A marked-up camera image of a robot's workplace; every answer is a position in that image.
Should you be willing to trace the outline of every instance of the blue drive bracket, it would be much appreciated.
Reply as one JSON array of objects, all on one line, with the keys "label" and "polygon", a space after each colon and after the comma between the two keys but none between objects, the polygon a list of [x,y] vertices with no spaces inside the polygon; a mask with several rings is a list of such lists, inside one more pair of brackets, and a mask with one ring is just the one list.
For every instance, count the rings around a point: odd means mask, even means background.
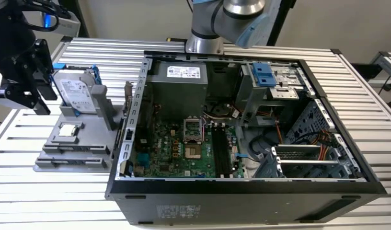
[{"label": "blue drive bracket", "polygon": [[275,87],[276,80],[268,64],[252,63],[252,73],[256,78],[256,85],[260,87]]}]

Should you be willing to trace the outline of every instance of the green circuit board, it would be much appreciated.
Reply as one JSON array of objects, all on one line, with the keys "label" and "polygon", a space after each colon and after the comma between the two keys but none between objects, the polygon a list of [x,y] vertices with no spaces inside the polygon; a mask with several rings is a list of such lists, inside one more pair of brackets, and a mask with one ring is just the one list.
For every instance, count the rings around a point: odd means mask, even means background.
[{"label": "green circuit board", "polygon": [[[196,127],[192,128],[194,134],[202,132]],[[228,141],[228,164],[232,165],[235,157],[232,147],[238,146],[235,129],[226,129]],[[200,148],[199,154],[191,155],[186,149],[191,147]],[[158,122],[155,125],[155,133],[152,140],[152,149],[150,153],[150,165],[142,168],[140,173],[135,176],[143,177],[192,177],[192,178],[215,178],[215,160],[212,152],[211,127],[206,126],[204,141],[202,144],[183,142],[183,123]],[[234,178],[243,178],[242,166],[232,173]]]}]

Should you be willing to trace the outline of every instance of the aluminum extrusion table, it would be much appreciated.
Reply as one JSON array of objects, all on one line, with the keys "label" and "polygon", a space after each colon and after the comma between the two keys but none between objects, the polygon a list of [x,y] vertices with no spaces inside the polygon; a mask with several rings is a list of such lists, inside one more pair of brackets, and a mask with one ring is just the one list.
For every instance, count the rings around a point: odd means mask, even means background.
[{"label": "aluminum extrusion table", "polygon": [[[61,42],[53,62],[100,68],[113,104],[124,100],[124,82],[135,81],[144,50],[183,52],[183,43],[76,38]],[[304,59],[389,196],[326,224],[304,229],[391,230],[391,110],[341,54],[328,49],[226,45],[227,55]],[[130,226],[115,202],[105,201],[107,173],[33,172],[35,159],[60,115],[60,101],[47,101],[52,114],[13,110],[0,127],[0,227],[20,229]],[[292,229],[296,225],[175,226],[175,229]]]}]

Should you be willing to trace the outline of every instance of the power supply label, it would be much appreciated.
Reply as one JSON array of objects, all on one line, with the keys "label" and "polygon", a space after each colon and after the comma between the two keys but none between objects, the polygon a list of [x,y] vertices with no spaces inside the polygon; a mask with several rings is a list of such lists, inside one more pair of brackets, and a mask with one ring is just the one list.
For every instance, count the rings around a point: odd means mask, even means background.
[{"label": "power supply label", "polygon": [[168,78],[202,78],[200,67],[170,66],[167,68]]},{"label": "power supply label", "polygon": [[158,205],[158,214],[162,219],[198,218],[202,205]]},{"label": "power supply label", "polygon": [[72,108],[81,113],[95,113],[95,104],[87,84],[80,80],[69,79],[60,80],[60,83]]}]

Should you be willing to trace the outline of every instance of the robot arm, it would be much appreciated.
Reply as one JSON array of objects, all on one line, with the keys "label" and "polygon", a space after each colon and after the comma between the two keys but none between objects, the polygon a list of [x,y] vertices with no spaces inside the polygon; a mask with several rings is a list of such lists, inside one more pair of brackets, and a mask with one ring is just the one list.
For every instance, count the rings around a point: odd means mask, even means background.
[{"label": "robot arm", "polygon": [[44,0],[0,0],[0,103],[12,108],[32,108],[39,115],[51,113],[43,99],[56,100],[51,86],[53,73],[47,41],[33,30],[51,32],[59,23],[41,27],[27,22],[25,11],[56,17],[65,9]]},{"label": "robot arm", "polygon": [[194,0],[186,52],[223,54],[223,38],[242,48],[254,46],[270,22],[264,5],[264,0]]}]

